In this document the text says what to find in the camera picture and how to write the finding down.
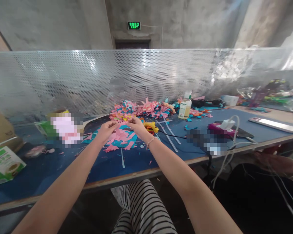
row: exit sign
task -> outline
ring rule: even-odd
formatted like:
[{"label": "exit sign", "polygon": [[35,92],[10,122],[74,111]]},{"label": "exit sign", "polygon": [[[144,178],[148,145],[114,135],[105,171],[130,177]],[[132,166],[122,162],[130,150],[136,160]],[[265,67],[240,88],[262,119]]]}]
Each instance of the exit sign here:
[{"label": "exit sign", "polygon": [[140,22],[128,22],[128,30],[140,30]]}]

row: perforated metal panel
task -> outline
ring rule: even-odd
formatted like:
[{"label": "perforated metal panel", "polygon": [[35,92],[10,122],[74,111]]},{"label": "perforated metal panel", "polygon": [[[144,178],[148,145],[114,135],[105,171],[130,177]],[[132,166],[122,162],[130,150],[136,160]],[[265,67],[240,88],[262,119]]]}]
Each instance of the perforated metal panel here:
[{"label": "perforated metal panel", "polygon": [[289,70],[293,48],[0,52],[0,110],[14,124],[58,108],[93,116],[124,99],[173,100],[189,89],[217,98]]}]

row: workbench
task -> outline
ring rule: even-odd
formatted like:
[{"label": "workbench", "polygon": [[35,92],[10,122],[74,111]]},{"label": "workbench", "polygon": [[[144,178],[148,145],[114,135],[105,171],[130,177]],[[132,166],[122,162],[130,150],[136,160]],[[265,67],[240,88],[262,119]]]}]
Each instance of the workbench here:
[{"label": "workbench", "polygon": [[[173,117],[169,117],[169,119],[172,119],[169,127],[175,135],[183,137],[186,134],[184,130],[185,125],[188,125],[188,127],[198,127],[198,129],[205,131],[208,124],[229,119],[233,115],[238,115],[240,117],[240,127],[253,134],[255,136],[254,140],[259,144],[240,144],[236,149],[237,154],[293,141],[293,134],[291,133],[248,121],[251,117],[260,115],[271,120],[275,118],[283,123],[291,122],[293,126],[293,113],[279,110],[273,110],[271,113],[260,113],[250,111],[245,107],[234,107],[231,109],[213,110],[211,115],[211,118],[193,118],[192,122],[187,122],[179,119],[175,114]],[[85,133],[95,131],[107,120],[108,118],[104,117],[90,123],[85,128]],[[45,142],[43,136],[33,125],[18,127],[16,128],[16,133],[24,141],[28,141],[34,145]],[[159,133],[159,138],[172,149],[164,134]],[[179,138],[181,145],[177,144],[173,137],[171,137],[171,140],[178,149],[177,155],[188,165],[195,165],[208,160],[208,157],[200,148],[195,147],[192,143],[188,143],[187,140]],[[248,142],[245,139],[237,138],[237,142],[242,141]],[[122,167],[121,149],[108,153],[101,151],[88,175],[83,193],[93,192],[98,189],[113,188],[161,174],[151,152],[146,150],[145,147],[140,148],[143,142],[137,139],[136,144],[137,147],[135,148],[122,150],[125,159],[125,168]],[[0,185],[0,216],[31,207],[56,178],[74,161],[75,155],[85,145],[80,144],[75,145],[74,148],[56,149],[52,154],[43,154],[34,159],[24,159],[22,154],[19,153],[18,155],[25,161],[27,166],[14,180]],[[232,141],[228,141],[228,147],[231,145]]]}]

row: blue table mat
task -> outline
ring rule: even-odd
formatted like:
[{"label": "blue table mat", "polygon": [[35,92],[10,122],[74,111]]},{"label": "blue table mat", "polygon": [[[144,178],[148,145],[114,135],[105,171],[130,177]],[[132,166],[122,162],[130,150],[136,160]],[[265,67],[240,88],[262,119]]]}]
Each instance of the blue table mat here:
[{"label": "blue table mat", "polygon": [[[243,130],[253,134],[255,136],[254,140],[259,143],[291,135],[291,133],[286,133],[248,121],[249,118],[256,117],[257,115],[255,114],[228,109],[213,110],[211,115],[213,116],[212,118],[193,118],[192,122],[181,120],[177,117],[177,115],[174,115],[173,117],[169,117],[169,119],[172,119],[169,127],[175,135],[183,137],[186,134],[186,131],[184,130],[185,125],[188,125],[189,128],[198,127],[200,130],[206,130],[208,124],[211,124],[215,121],[229,119],[232,115],[238,115],[240,117],[240,127]],[[85,133],[95,131],[105,121],[107,121],[107,119],[98,119],[88,124],[85,129]],[[16,128],[16,133],[21,136],[24,141],[28,141],[32,144],[41,144],[45,142],[43,136],[34,126]],[[172,149],[170,143],[163,133],[159,133],[159,137],[164,144]],[[179,145],[175,139],[173,139],[173,137],[170,138],[178,149],[177,155],[183,160],[191,160],[205,155],[205,153],[200,148],[195,147],[191,143],[187,143],[185,139],[179,138],[180,142],[182,143]],[[146,150],[145,147],[143,149],[140,148],[140,145],[142,145],[143,142],[139,141],[140,139],[137,139],[137,147],[130,150],[123,149],[123,155],[125,157],[125,168],[122,168],[121,156],[119,156],[121,155],[120,149],[108,153],[101,151],[91,169],[90,174],[88,175],[86,184],[158,167],[151,152]],[[245,139],[237,138],[237,142],[242,141],[248,142]],[[34,159],[22,158],[27,166],[14,178],[14,180],[0,185],[0,204],[43,194],[46,189],[56,180],[56,178],[75,159],[75,154],[81,150],[77,148],[83,147],[85,145],[86,144],[81,144],[76,148],[70,149],[56,149],[52,154],[42,154],[38,158]],[[240,144],[238,147],[243,147],[246,145],[248,144]]]}]

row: hand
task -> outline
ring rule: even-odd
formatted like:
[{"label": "hand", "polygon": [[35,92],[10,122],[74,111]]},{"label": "hand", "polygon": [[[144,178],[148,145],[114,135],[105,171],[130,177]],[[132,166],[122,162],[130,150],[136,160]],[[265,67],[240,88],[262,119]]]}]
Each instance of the hand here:
[{"label": "hand", "polygon": [[101,141],[103,144],[105,144],[110,137],[110,135],[113,133],[113,131],[119,126],[118,122],[116,121],[108,121],[101,125],[101,128],[98,129],[98,134],[95,137],[95,139]]},{"label": "hand", "polygon": [[255,157],[261,164],[271,167],[277,173],[293,174],[293,159],[280,155],[255,152]]},{"label": "hand", "polygon": [[127,126],[134,130],[134,133],[144,142],[152,139],[153,136],[146,130],[143,123],[137,117],[132,117],[128,120]]}]

